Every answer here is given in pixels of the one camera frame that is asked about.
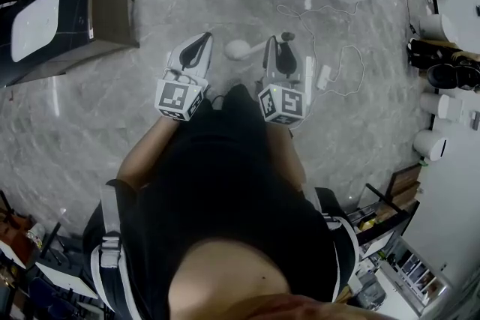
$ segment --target marble floor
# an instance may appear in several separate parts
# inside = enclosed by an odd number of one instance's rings
[[[214,35],[208,72],[213,93],[240,79],[253,92],[262,73],[261,55],[228,61],[224,44],[234,38],[251,44],[291,31],[300,53],[313,56],[311,36],[294,18],[279,14],[284,4],[302,12],[305,0],[136,0],[139,49],[88,61],[67,75],[0,90],[0,188],[18,211],[47,227],[60,217],[81,232],[99,200],[100,185],[116,175],[129,149],[158,118],[153,107],[156,79],[172,48],[201,31]],[[312,0],[341,10],[354,5]],[[409,0],[413,25],[428,11],[427,0]],[[390,174],[418,160],[415,133],[428,126],[419,109],[425,81],[407,65],[411,37],[407,0],[369,0],[356,15],[330,9],[309,13],[320,64],[334,71],[342,46],[357,46],[365,63],[357,94],[318,97],[308,120],[294,131],[295,146],[309,182],[331,188],[342,205],[354,203],[365,183],[382,189]],[[356,89],[362,66],[346,50],[333,88]]]

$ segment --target floor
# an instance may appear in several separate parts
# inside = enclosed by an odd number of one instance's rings
[[[99,200],[101,185],[115,177],[129,149],[158,118],[153,107],[156,80],[169,52],[201,31],[214,35],[208,73],[213,94],[232,79],[253,93],[261,77],[261,55],[231,62],[224,44],[241,38],[250,44],[291,31],[300,53],[312,56],[310,35],[279,4],[301,12],[305,0],[136,0],[139,49],[108,55],[65,76],[0,90],[0,188],[12,206],[47,227],[60,216],[68,231],[80,233]],[[312,0],[313,8],[330,4]],[[427,0],[409,0],[413,25],[427,13]],[[369,0],[356,15],[325,9],[305,16],[316,34],[319,62],[338,67],[342,46],[356,45],[366,71],[358,94],[318,97],[313,113],[294,130],[295,146],[312,185],[331,188],[344,206],[352,205],[365,183],[383,188],[390,174],[418,160],[413,136],[429,124],[419,109],[425,81],[407,65],[411,37],[406,0]],[[334,89],[355,90],[362,66],[347,49]]]

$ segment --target white cable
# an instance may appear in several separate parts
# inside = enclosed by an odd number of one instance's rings
[[[284,13],[282,11],[280,11],[280,8],[283,7],[285,9],[287,9],[288,13]],[[359,7],[359,3],[356,2],[355,4],[355,10],[353,12],[349,12],[349,11],[346,11],[346,10],[338,10],[337,8],[333,8],[331,5],[324,5],[323,7],[320,7],[320,8],[317,8],[317,9],[314,9],[314,10],[306,10],[305,12],[302,12],[302,13],[298,13],[297,11],[295,10],[292,10],[291,8],[288,8],[286,5],[283,5],[283,4],[279,4],[277,6],[277,12],[278,13],[281,13],[282,15],[284,16],[288,16],[288,17],[296,17],[296,18],[299,18],[300,19],[300,22],[302,23],[303,27],[310,33],[310,35],[312,36],[312,45],[313,45],[313,55],[315,56],[315,80],[317,80],[317,76],[318,76],[318,55],[317,55],[317,39],[315,37],[315,34],[307,27],[307,25],[305,24],[305,21],[303,20],[303,16],[306,14],[306,13],[309,13],[309,12],[319,12],[321,10],[323,10],[324,8],[331,8],[333,11],[336,11],[336,12],[343,12],[343,13],[346,13],[348,15],[355,15],[357,13],[357,9]],[[338,60],[338,72],[337,72],[337,76],[335,77],[335,79],[333,80],[330,80],[331,82],[336,82],[338,77],[340,76],[340,72],[341,72],[341,65],[342,65],[342,57],[344,55],[344,50],[348,47],[351,47],[351,48],[354,48],[358,55],[360,56],[360,62],[361,62],[361,65],[363,67],[363,71],[361,73],[361,79],[360,79],[360,83],[358,84],[358,88],[356,89],[356,91],[351,91],[351,92],[348,92],[346,94],[341,94],[340,92],[337,92],[333,89],[329,89],[327,92],[323,92],[322,94],[316,94],[315,97],[313,98],[313,101],[312,101],[312,104],[310,105],[310,111],[308,112],[307,116],[305,116],[305,119],[303,119],[299,125],[297,125],[296,127],[294,128],[291,128],[291,130],[296,130],[297,128],[299,128],[304,121],[306,121],[310,115],[312,114],[313,110],[314,110],[314,105],[315,105],[315,102],[317,101],[317,98],[319,96],[322,96],[324,94],[328,94],[329,92],[332,92],[334,94],[337,94],[339,96],[342,96],[342,97],[346,97],[348,95],[351,95],[351,94],[356,94],[357,92],[360,91],[360,88],[362,87],[362,83],[363,83],[363,79],[365,77],[365,63],[363,62],[363,59],[362,59],[362,54],[360,53],[360,50],[355,47],[355,46],[352,46],[352,45],[349,45],[349,46],[343,46],[342,47],[342,50],[340,51],[340,59]]]

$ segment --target person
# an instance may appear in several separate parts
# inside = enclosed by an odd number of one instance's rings
[[[338,260],[351,260],[353,247],[336,252],[304,182],[288,127],[266,124],[243,85],[221,110],[204,99],[188,122],[161,117],[107,183],[139,317],[383,319],[323,304],[339,276],[343,286],[350,278],[353,263],[345,272]],[[87,270],[104,235],[100,204],[83,235]],[[112,285],[109,304],[128,319],[116,299],[122,285]]]
[[[460,88],[480,94],[480,55],[456,43],[410,39],[409,64],[435,88]]]

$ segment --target white container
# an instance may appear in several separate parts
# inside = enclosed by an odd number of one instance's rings
[[[424,111],[438,116],[441,119],[447,117],[450,97],[448,95],[423,93],[420,95],[420,107]]]
[[[421,130],[413,140],[413,147],[431,161],[441,159],[445,153],[447,138],[436,130]]]
[[[427,15],[420,19],[420,36],[422,39],[458,41],[458,33],[455,26],[446,15]]]

